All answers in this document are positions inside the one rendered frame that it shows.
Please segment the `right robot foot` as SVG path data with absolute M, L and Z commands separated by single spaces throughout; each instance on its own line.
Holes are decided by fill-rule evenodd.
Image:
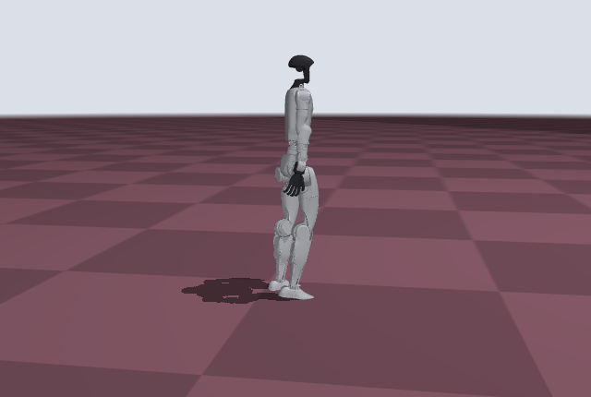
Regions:
M 292 289 L 293 288 L 294 288 L 294 286 L 292 286 Z M 296 299 L 300 299 L 300 300 L 310 299 L 310 298 L 314 297 L 313 295 L 309 295 L 309 294 L 305 293 L 299 287 L 298 287 L 298 290 L 295 290 L 295 289 L 291 290 L 290 285 L 283 286 L 280 289 L 278 296 L 286 297 L 286 298 L 296 298 Z

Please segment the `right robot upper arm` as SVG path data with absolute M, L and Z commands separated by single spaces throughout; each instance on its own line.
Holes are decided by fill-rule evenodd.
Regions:
M 302 126 L 307 126 L 308 110 L 311 94 L 308 90 L 297 90 L 295 93 L 296 103 L 296 134 L 299 134 Z M 311 134 L 310 134 L 311 135 Z

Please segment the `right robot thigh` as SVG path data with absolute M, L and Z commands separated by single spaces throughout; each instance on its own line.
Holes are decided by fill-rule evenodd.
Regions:
M 292 176 L 295 174 L 293 172 L 294 167 L 295 164 L 292 167 Z M 312 233 L 319 209 L 319 189 L 313 168 L 306 166 L 305 173 L 302 176 L 304 177 L 305 189 L 302 191 L 301 187 L 298 195 L 302 222 L 296 223 L 292 227 L 291 234 L 293 238 L 296 238 L 296 228 L 299 225 L 307 226 L 310 234 Z

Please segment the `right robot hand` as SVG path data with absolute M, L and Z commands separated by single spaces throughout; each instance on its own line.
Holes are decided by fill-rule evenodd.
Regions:
M 290 195 L 291 197 L 293 195 L 295 195 L 296 197 L 299 195 L 300 187 L 302 187 L 302 189 L 301 189 L 302 191 L 304 191 L 304 189 L 305 189 L 304 177 L 302 176 L 302 174 L 305 173 L 306 169 L 303 172 L 299 172 L 296 170 L 297 165 L 298 165 L 298 162 L 295 163 L 295 167 L 294 167 L 294 171 L 293 171 L 295 174 L 291 177 L 291 179 L 289 181 L 289 185 L 288 185 L 287 189 L 284 191 L 284 193 L 288 192 L 290 186 L 292 185 L 290 188 L 290 191 L 288 193 L 286 193 L 286 195 L 290 195 L 295 187 L 292 195 Z M 296 192 L 296 190 L 297 190 L 297 192 Z

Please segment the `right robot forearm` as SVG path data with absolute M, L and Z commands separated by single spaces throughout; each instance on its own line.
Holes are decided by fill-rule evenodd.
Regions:
M 309 144 L 309 137 L 311 134 L 311 129 L 309 126 L 302 126 L 300 128 L 298 138 L 295 141 L 296 144 L 296 156 L 295 162 L 298 162 L 296 170 L 299 172 L 303 172 L 306 169 L 306 162 L 308 160 L 308 144 Z

